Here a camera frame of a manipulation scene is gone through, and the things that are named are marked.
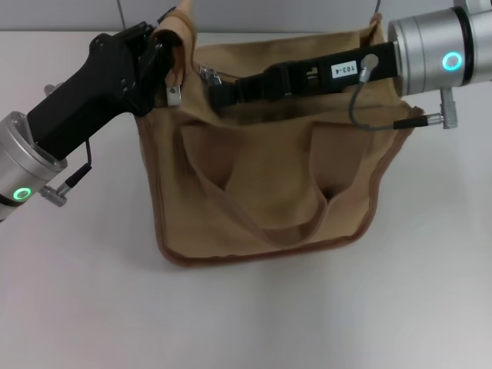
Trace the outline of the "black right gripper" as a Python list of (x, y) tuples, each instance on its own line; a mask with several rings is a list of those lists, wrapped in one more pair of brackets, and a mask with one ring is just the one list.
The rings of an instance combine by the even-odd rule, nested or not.
[[(392, 42), (356, 48), (315, 59), (320, 93), (339, 93), (346, 87), (357, 85), (364, 69), (362, 60), (368, 55), (375, 55), (378, 59), (368, 81), (397, 76), (396, 51)], [(307, 73), (310, 70), (309, 61), (277, 63), (260, 74), (211, 85), (209, 101), (212, 108), (218, 110), (240, 103), (277, 101), (302, 95), (308, 89)]]

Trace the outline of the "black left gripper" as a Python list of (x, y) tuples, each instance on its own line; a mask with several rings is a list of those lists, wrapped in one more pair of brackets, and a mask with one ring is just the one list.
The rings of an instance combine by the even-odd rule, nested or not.
[(93, 39), (83, 66), (27, 114), (37, 146), (61, 160), (114, 117), (148, 112), (150, 91), (160, 89), (182, 45), (157, 36), (163, 20)]

